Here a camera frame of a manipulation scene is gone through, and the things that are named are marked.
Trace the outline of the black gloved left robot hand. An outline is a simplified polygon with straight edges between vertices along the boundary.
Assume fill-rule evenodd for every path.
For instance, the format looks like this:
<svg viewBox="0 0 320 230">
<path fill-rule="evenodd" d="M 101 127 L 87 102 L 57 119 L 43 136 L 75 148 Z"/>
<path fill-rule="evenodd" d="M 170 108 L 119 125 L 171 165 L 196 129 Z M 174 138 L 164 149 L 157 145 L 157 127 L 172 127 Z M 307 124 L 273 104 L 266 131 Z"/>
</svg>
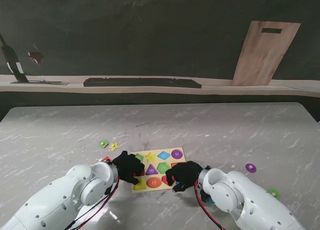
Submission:
<svg viewBox="0 0 320 230">
<path fill-rule="evenodd" d="M 137 185 L 139 180 L 134 175 L 139 176 L 145 169 L 145 165 L 134 154 L 128 154 L 126 150 L 112 160 L 116 166 L 120 180 Z"/>
</svg>

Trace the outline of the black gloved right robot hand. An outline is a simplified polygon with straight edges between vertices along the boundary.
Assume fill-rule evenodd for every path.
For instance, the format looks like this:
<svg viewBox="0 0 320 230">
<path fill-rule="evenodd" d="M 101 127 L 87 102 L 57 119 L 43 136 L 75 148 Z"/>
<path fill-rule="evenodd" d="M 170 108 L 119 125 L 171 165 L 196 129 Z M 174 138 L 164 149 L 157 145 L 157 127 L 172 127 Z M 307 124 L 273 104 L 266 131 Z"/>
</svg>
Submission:
<svg viewBox="0 0 320 230">
<path fill-rule="evenodd" d="M 173 179 L 179 184 L 172 188 L 174 193 L 184 192 L 186 189 L 195 185 L 203 168 L 194 161 L 187 161 L 176 164 L 165 172 L 169 186 L 174 184 Z"/>
</svg>

